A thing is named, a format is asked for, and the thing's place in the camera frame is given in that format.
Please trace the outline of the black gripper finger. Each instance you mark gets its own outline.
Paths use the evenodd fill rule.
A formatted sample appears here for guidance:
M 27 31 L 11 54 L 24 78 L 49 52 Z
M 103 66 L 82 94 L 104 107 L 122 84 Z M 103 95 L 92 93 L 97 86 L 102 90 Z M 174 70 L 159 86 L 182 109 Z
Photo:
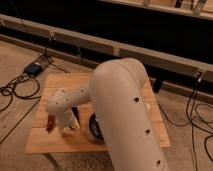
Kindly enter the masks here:
M 79 111 L 78 111 L 78 108 L 77 107 L 72 107 L 72 112 L 73 114 L 75 115 L 79 125 L 80 125 L 80 118 L 79 118 Z

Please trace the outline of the beige cylindrical gripper body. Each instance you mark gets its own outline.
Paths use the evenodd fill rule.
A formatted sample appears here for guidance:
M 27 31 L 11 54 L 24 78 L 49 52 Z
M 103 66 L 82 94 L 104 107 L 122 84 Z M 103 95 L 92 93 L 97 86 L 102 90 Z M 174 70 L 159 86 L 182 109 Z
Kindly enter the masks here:
M 70 128 L 74 131 L 78 131 L 80 129 L 79 121 L 72 110 L 68 110 L 63 114 L 58 114 L 56 116 L 56 122 L 61 134 L 64 133 L 66 128 Z

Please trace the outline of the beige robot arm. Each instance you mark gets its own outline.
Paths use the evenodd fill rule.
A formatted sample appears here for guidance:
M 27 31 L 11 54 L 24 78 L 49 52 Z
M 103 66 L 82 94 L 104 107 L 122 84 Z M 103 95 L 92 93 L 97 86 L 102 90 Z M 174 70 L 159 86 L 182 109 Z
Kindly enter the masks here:
M 146 79 L 140 61 L 109 60 L 79 89 L 56 91 L 46 112 L 67 127 L 74 119 L 71 109 L 90 102 L 115 171 L 170 171 L 141 95 Z

